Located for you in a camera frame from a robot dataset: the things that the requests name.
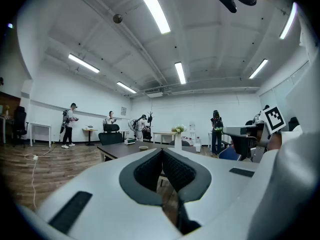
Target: blue chair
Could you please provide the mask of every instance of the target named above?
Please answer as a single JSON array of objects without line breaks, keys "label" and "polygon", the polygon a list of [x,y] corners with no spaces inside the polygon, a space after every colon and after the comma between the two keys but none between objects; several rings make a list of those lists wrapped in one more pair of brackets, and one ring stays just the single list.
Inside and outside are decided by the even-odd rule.
[{"label": "blue chair", "polygon": [[225,150],[221,151],[219,154],[220,159],[234,160],[239,161],[241,159],[241,155],[237,154],[235,149],[229,146]]}]

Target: fluorescent light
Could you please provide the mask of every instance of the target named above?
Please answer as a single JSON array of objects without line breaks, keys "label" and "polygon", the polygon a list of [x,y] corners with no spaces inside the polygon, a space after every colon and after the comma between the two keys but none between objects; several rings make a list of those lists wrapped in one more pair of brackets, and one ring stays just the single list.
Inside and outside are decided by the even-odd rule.
[{"label": "fluorescent light", "polygon": [[117,82],[118,85],[120,85],[121,87],[127,89],[128,91],[132,92],[133,94],[136,94],[137,92],[135,90],[132,90],[131,88],[129,88],[128,86],[124,85],[122,82]]},{"label": "fluorescent light", "polygon": [[180,78],[180,82],[181,84],[185,84],[186,83],[186,79],[185,79],[185,74],[184,74],[184,69],[182,68],[182,63],[181,62],[177,62],[174,64],[176,71],[178,72],[178,76]]},{"label": "fluorescent light", "polygon": [[294,2],[292,4],[292,9],[291,9],[291,13],[290,13],[289,19],[286,22],[286,25],[285,25],[285,27],[284,27],[281,35],[280,35],[280,39],[285,39],[287,33],[290,30],[290,27],[291,27],[292,23],[294,22],[294,19],[295,19],[295,16],[296,16],[296,12],[297,12],[297,4]]},{"label": "fluorescent light", "polygon": [[262,68],[267,64],[268,60],[264,59],[261,64],[258,66],[258,68],[252,73],[252,75],[250,75],[249,79],[252,79],[256,76],[256,74],[259,73],[260,70],[262,70]]},{"label": "fluorescent light", "polygon": [[168,25],[167,19],[164,15],[164,12],[161,9],[161,6],[158,0],[143,0],[148,6],[156,24],[158,25],[161,34],[170,32],[170,27]]},{"label": "fluorescent light", "polygon": [[92,70],[92,71],[95,72],[95,73],[99,73],[99,72],[100,72],[100,70],[97,69],[96,67],[91,66],[90,64],[88,64],[88,63],[86,63],[85,61],[83,61],[82,59],[80,59],[80,58],[72,55],[71,53],[69,54],[69,59],[71,59],[71,60],[73,60],[73,61],[81,64],[82,66],[86,67],[86,68],[89,69],[89,70]]}]

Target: cup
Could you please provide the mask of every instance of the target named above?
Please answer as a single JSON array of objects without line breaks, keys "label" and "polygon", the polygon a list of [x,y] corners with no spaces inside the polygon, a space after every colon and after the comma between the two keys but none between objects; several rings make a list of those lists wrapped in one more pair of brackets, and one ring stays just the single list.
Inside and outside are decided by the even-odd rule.
[{"label": "cup", "polygon": [[148,146],[140,146],[139,147],[139,149],[140,149],[140,151],[146,151],[146,150],[148,150]]}]

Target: flower vase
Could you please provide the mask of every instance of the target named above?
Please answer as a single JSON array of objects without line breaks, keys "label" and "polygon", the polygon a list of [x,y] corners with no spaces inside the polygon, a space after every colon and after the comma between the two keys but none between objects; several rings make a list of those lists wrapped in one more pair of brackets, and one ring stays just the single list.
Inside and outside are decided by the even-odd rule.
[{"label": "flower vase", "polygon": [[178,150],[182,150],[181,133],[177,133],[175,135],[174,148]]}]

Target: black pants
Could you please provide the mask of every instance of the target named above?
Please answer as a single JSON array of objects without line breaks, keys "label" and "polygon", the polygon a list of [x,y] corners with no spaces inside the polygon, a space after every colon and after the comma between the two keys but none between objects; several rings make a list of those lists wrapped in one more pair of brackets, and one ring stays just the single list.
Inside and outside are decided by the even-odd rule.
[{"label": "black pants", "polygon": [[219,154],[221,152],[221,131],[212,131],[212,153]]},{"label": "black pants", "polygon": [[66,126],[65,127],[65,133],[64,133],[64,136],[63,136],[62,145],[66,145],[67,139],[69,139],[69,143],[71,144],[72,143],[71,138],[72,138],[72,127]]}]

